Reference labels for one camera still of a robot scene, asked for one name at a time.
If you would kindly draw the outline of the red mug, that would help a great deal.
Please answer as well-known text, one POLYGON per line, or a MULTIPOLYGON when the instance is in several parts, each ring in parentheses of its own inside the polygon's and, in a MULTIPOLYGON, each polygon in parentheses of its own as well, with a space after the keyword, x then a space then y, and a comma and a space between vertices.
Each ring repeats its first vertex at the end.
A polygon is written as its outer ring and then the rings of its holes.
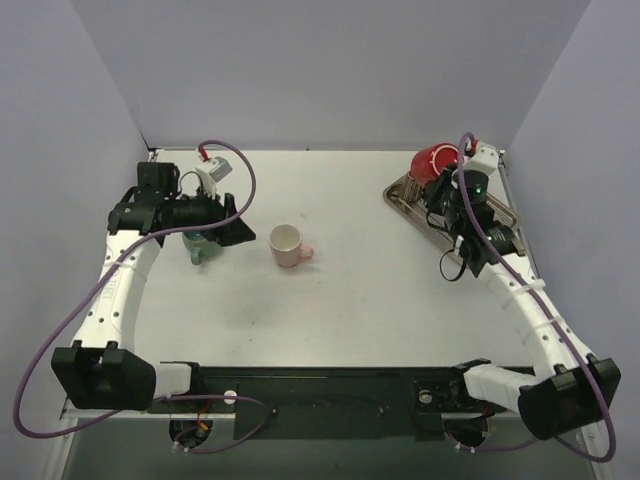
POLYGON ((457 162, 458 148, 440 143, 417 152, 410 165, 409 175, 420 186, 435 181, 443 170, 457 162))

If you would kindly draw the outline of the green ceramic mug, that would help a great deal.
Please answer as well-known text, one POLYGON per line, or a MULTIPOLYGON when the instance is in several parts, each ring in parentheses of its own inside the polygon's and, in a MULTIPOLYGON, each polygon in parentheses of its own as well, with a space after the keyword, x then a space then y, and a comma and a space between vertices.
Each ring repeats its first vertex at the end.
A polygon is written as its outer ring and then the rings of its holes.
POLYGON ((199 232, 184 232, 182 242, 194 266, 200 266, 222 252, 222 247, 218 243, 207 240, 199 232))

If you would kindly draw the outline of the pink ceramic mug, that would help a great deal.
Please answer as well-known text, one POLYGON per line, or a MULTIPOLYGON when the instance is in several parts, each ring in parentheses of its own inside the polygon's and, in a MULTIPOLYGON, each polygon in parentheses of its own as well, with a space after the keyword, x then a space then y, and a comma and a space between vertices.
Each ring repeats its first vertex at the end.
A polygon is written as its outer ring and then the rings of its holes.
POLYGON ((303 243, 300 231, 289 224, 274 227, 268 243, 274 261, 283 268, 292 268, 311 260, 315 253, 312 247, 303 243))

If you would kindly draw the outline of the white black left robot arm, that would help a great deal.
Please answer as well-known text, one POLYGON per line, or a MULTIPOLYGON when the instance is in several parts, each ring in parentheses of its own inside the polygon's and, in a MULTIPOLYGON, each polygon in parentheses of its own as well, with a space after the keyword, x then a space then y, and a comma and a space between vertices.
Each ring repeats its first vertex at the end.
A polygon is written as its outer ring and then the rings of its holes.
POLYGON ((68 347, 55 349, 51 367, 78 409, 148 410, 169 397, 181 410, 200 408, 206 397, 197 365, 187 361, 151 364, 135 354, 135 325, 151 268, 168 231, 195 233, 229 247, 253 241, 255 233, 237 218, 232 194, 217 184, 231 171, 215 157, 195 168, 195 194, 182 193, 173 163, 137 167, 137 183, 109 213, 104 282, 91 298, 84 321, 68 347))

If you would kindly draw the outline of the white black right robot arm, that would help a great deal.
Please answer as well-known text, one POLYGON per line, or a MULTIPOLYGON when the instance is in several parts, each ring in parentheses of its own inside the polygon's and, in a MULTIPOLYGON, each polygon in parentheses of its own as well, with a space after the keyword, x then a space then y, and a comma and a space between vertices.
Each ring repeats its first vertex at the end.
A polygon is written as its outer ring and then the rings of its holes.
POLYGON ((477 360, 447 383, 449 402, 468 409, 479 400, 519 413, 529 432, 547 440, 609 417, 621 373, 598 359, 552 305, 543 280, 519 249, 514 231, 495 218, 486 174, 447 166, 429 183, 424 204, 443 219, 451 253, 494 293, 532 362, 530 375, 477 360))

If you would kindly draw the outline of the metal serving tray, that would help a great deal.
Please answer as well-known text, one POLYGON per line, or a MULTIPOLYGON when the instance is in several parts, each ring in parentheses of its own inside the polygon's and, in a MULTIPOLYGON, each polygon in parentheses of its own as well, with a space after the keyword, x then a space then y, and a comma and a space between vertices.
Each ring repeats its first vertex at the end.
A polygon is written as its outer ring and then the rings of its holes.
MULTIPOLYGON (((399 198, 401 185, 404 176, 400 177, 383 192, 383 198, 387 205, 396 211, 402 218, 407 220, 417 230, 419 230, 431 243, 445 252, 453 246, 450 237, 444 233, 432 228, 428 222, 436 226, 443 227, 444 219, 442 216, 427 216, 427 209, 424 206, 423 198, 419 201, 407 204, 399 198)), ((488 205, 495 211, 495 219, 500 223, 510 227, 516 234, 515 244, 518 248, 519 255, 525 255, 526 249, 524 242, 519 235, 520 218, 518 214, 512 210, 508 201, 502 197, 496 197, 491 193, 487 196, 488 205)))

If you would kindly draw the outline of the brown patterned cup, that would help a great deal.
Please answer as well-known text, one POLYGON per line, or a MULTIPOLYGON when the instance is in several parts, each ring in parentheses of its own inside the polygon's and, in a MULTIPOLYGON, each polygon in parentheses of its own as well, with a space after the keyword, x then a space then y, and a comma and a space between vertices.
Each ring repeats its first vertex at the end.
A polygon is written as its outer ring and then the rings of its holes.
POLYGON ((418 182, 411 173, 404 176, 399 198, 407 204, 419 201, 424 195, 425 186, 418 182))

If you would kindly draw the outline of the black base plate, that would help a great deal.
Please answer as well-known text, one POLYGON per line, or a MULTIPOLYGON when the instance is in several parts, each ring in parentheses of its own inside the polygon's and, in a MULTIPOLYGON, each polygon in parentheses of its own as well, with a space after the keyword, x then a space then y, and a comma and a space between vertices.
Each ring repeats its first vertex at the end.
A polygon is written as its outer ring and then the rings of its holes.
POLYGON ((454 367, 199 367, 180 400, 156 400, 149 410, 232 414, 236 438, 268 410, 258 440, 439 440, 446 416, 480 431, 502 409, 471 399, 454 367))

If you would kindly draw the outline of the aluminium rail frame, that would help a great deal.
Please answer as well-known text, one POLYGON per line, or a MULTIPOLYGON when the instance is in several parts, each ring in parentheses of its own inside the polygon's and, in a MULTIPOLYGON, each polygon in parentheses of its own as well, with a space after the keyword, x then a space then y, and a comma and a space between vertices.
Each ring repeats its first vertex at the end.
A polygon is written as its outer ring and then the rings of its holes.
MULTIPOLYGON (((518 413, 536 437, 547 438, 601 418, 608 405, 605 379, 600 362, 570 337, 515 233, 497 221, 488 193, 497 165, 497 151, 486 144, 460 151, 420 182, 422 198, 427 212, 442 218, 439 230, 463 269, 500 299, 533 358, 530 375, 484 360, 465 364, 465 393, 518 413)), ((229 172, 225 160, 204 156, 195 169, 197 190, 187 195, 176 165, 138 165, 136 184, 109 214, 102 276, 84 304, 85 319, 72 344, 57 348, 51 359, 76 407, 144 411, 157 399, 197 390, 193 363, 152 365, 136 355, 134 325, 169 234, 193 233, 221 247, 255 239, 234 197, 217 192, 229 172)))

